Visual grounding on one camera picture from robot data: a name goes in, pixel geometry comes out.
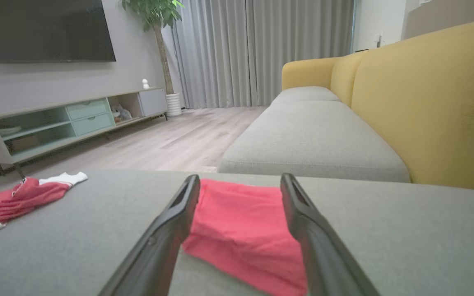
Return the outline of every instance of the folded garment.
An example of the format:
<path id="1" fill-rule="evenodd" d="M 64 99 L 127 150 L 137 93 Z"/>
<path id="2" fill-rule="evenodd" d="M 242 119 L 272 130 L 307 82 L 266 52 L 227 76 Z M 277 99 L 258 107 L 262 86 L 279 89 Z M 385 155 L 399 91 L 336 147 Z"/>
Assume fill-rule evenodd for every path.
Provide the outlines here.
<path id="1" fill-rule="evenodd" d="M 301 246 L 288 231 L 279 188 L 201 180 L 182 247 L 268 294 L 307 294 Z"/>
<path id="2" fill-rule="evenodd" d="M 13 189 L 0 192 L 0 228 L 4 223 L 32 212 L 38 206 L 62 198 L 75 184 L 87 180 L 82 172 L 72 176 L 63 173 L 48 179 L 27 177 Z"/>

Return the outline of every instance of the cabinet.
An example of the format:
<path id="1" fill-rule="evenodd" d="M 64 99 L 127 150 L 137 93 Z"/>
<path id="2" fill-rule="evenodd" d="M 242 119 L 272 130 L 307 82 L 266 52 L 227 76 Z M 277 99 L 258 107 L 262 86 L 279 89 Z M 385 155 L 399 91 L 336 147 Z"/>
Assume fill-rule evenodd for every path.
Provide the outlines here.
<path id="1" fill-rule="evenodd" d="M 0 114 L 0 164 L 13 164 L 105 133 L 119 126 L 166 113 L 164 90 L 136 90 L 64 105 Z M 132 118 L 115 122 L 111 105 L 122 105 Z"/>

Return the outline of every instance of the tv screen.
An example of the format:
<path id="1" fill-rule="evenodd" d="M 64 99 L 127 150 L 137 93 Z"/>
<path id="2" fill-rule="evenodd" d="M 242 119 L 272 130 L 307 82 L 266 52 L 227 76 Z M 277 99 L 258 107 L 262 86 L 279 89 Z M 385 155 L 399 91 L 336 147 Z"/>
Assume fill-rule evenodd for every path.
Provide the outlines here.
<path id="1" fill-rule="evenodd" d="M 100 0 L 0 0 L 0 64 L 116 61 Z"/>

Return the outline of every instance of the curtain fold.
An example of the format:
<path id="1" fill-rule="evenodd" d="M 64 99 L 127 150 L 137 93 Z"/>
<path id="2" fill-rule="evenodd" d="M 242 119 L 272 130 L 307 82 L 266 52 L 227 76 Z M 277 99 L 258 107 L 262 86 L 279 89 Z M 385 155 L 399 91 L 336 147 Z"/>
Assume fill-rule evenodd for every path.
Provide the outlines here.
<path id="1" fill-rule="evenodd" d="M 353 0 L 183 4 L 175 45 L 188 108 L 269 105 L 286 62 L 349 53 Z"/>

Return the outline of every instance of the white cabinet door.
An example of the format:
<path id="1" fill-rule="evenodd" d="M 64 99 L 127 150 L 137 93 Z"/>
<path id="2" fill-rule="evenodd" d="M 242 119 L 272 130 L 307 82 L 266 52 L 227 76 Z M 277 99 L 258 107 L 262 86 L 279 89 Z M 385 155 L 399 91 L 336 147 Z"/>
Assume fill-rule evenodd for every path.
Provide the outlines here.
<path id="1" fill-rule="evenodd" d="M 162 88 L 139 92 L 139 97 L 144 116 L 153 116 L 167 111 L 166 95 Z"/>

